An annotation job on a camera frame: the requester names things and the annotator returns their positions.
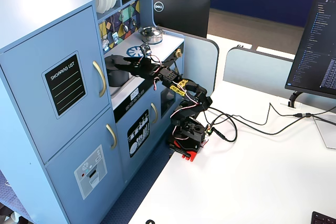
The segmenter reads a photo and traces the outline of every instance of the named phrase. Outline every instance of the white desk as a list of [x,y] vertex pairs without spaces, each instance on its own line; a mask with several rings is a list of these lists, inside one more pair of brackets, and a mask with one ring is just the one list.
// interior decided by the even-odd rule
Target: white desk
[[[213,107],[257,122],[265,121],[269,102],[280,113],[299,112],[273,95],[228,82],[212,99]],[[300,112],[320,110],[302,105]],[[206,124],[202,114],[198,119]],[[272,111],[259,129],[275,132],[293,120]],[[130,223],[309,224],[313,211],[336,217],[336,151],[326,149],[313,119],[277,136],[237,127],[235,144],[213,133],[192,163],[174,153]],[[217,129],[234,136],[227,122]]]

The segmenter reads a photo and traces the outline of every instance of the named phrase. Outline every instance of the yellow label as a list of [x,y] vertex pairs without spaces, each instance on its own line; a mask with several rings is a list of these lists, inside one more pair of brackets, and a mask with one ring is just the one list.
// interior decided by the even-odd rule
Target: yellow label
[[[188,80],[182,80],[179,82],[179,85],[183,88],[185,87],[185,85],[187,84]],[[185,92],[183,90],[181,90],[180,88],[178,88],[178,86],[174,86],[174,85],[171,85],[170,86],[170,89],[173,90],[175,93],[178,93],[180,96],[185,96]]]

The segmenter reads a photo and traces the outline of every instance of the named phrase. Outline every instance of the pot lid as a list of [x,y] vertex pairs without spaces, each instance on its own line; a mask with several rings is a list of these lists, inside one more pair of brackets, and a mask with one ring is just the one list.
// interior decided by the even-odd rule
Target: pot lid
[[129,65],[130,63],[124,60],[124,56],[121,55],[110,55],[105,58],[107,71],[119,70],[117,67],[114,66],[115,64]]

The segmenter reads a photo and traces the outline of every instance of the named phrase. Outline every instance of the stove knob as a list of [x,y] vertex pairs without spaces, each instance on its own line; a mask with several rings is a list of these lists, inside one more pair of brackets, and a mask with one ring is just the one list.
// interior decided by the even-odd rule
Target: stove knob
[[182,52],[181,52],[180,48],[179,48],[178,50],[176,50],[176,52],[175,52],[175,56],[176,56],[177,58],[182,57]]

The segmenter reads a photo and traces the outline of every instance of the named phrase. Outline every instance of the blue carpet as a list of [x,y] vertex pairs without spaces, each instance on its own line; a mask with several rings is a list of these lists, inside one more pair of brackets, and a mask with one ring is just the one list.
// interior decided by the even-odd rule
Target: blue carpet
[[127,185],[101,224],[129,223],[169,160],[170,149],[166,140],[171,131],[172,129],[169,128],[163,134],[158,145]]

